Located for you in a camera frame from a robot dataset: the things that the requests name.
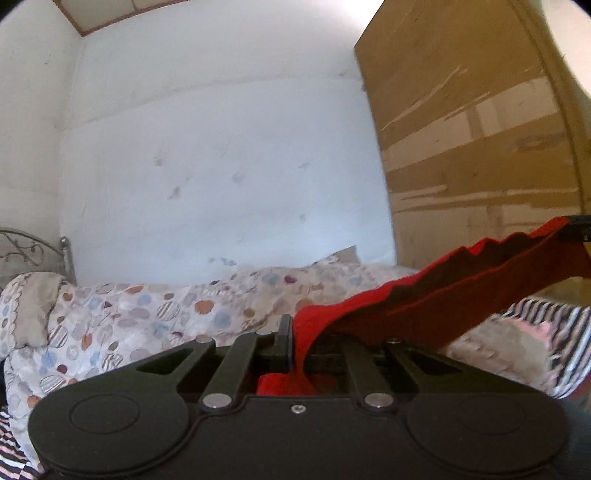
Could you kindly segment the pink garment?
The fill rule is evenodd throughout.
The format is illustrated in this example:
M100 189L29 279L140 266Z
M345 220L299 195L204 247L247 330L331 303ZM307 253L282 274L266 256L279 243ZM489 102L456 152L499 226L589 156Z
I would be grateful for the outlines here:
M519 341L525 350L532 355L549 355L551 352L550 324L543 322L532 325L528 322L518 321L516 327L519 330Z

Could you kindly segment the patterned circle print duvet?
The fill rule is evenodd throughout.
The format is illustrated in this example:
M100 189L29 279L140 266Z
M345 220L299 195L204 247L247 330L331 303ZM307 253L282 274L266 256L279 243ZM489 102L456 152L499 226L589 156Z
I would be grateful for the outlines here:
M339 252L311 266L240 272L214 284L76 286L64 278L48 320L48 344L1 359L1 475L33 479L38 457L27 432L36 403L52 391L192 340L228 346L249 331L273 332L283 314L332 305L410 275L363 265Z

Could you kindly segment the metal scrollwork bed headboard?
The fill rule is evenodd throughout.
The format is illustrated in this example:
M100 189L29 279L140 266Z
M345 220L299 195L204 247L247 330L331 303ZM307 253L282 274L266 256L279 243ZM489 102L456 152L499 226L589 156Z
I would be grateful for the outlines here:
M1 288L16 276L32 272L52 272L76 284L70 240L62 236L54 245L33 234L1 228Z

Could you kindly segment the black white striped bedsheet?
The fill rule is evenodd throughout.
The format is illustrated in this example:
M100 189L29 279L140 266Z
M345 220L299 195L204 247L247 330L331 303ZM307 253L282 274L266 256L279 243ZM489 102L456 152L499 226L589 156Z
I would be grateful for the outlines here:
M501 314L519 326L541 327L549 348L550 393L566 398L590 374L590 307L530 296Z

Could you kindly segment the grey pillow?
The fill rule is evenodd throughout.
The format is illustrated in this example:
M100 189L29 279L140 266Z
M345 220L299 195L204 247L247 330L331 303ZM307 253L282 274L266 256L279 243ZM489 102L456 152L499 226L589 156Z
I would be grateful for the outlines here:
M1 293L1 359L24 347L48 344L49 315L64 277L51 272L17 275Z

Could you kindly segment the red knit sweater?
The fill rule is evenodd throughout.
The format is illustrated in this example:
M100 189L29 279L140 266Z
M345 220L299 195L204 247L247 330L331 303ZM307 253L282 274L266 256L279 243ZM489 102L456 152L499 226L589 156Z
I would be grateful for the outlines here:
M590 275L585 242L564 241L565 217L530 234L485 238L461 247L418 273L334 305L311 305L294 318L294 369L259 378L259 396L315 396L329 385L308 374L305 360L325 334L345 334L369 346L400 339L439 350L491 315L570 277Z

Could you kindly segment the brown wooden wardrobe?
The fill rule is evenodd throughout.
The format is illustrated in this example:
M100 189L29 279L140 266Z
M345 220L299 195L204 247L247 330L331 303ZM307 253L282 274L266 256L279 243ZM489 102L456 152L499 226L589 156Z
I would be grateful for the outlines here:
M398 261L590 210L590 135L529 1L386 1L355 47Z

